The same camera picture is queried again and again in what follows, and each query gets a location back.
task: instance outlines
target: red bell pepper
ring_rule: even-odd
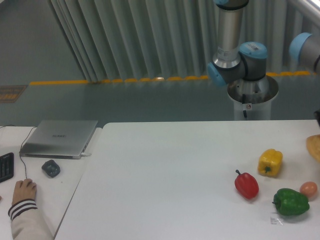
[[[249,173],[240,173],[239,170],[235,171],[239,174],[234,180],[235,188],[246,199],[253,199],[259,192],[257,180]]]

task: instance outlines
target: green bell pepper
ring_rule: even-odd
[[[300,215],[309,210],[308,198],[290,188],[279,189],[273,197],[273,204],[279,214],[284,216]]]

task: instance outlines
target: egg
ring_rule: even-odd
[[[305,195],[308,199],[312,198],[318,191],[317,184],[313,181],[307,181],[300,187],[300,193]]]

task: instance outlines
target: blue joint cap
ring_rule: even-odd
[[[254,59],[266,59],[268,56],[266,46],[256,41],[241,44],[239,52]]]
[[[213,0],[217,5],[225,5],[229,2],[229,0]]]
[[[221,87],[227,84],[212,62],[208,63],[207,72],[215,85]]]
[[[303,45],[305,44],[307,38],[309,38],[311,35],[311,33],[304,32],[299,34],[292,40],[289,47],[289,54],[297,62],[300,61],[300,52]]]

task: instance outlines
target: laptop logo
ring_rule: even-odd
[[[67,135],[56,135],[56,134],[53,134],[52,137],[53,138],[65,138],[65,137],[67,137]]]

